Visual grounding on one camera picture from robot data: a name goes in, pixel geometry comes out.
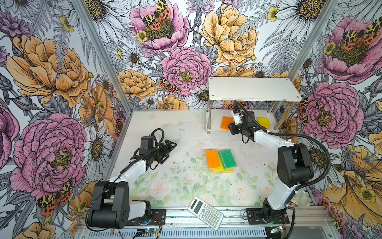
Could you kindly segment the orange sponge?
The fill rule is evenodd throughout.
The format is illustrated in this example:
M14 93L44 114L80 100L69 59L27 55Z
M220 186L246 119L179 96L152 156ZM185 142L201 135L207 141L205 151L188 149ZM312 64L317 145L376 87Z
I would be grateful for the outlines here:
M230 131L229 125L234 122L234 119L231 117L223 117L220 125L221 130Z
M219 156L218 156L217 150L207 150L206 159L207 159L209 169L220 168Z

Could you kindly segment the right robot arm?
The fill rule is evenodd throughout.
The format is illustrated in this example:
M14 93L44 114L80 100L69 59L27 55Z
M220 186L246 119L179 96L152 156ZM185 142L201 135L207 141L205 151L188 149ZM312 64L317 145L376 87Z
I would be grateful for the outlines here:
M262 127L253 112L238 109L232 111L234 122L228 128L232 135L241 134L277 154L277 174L279 182L262 207L262 218L271 219L283 216L286 208L298 191L297 187L309 182L314 176L307 147L285 140L278 133Z

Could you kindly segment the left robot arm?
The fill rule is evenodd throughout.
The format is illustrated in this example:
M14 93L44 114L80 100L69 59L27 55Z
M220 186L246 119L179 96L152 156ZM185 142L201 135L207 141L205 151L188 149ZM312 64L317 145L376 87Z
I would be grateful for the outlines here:
M88 229L98 232L106 229L123 229L129 223L146 224L152 218L147 200L131 200L130 186L151 168L153 162L163 164L177 147L175 142L154 142L153 137L141 139L129 164L115 177L99 181L94 187L89 210L85 216Z

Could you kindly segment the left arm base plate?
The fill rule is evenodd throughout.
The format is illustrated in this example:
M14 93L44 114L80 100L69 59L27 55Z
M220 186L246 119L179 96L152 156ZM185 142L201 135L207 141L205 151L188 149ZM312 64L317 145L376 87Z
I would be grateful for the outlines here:
M135 219L126 222L127 226L164 226L166 223L166 209L151 209L150 219Z

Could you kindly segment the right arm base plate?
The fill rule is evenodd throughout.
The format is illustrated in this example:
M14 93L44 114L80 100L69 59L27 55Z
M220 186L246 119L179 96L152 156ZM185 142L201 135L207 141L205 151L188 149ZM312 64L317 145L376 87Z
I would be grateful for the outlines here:
M244 215L250 225L290 224L286 209L268 210L263 208L248 208Z

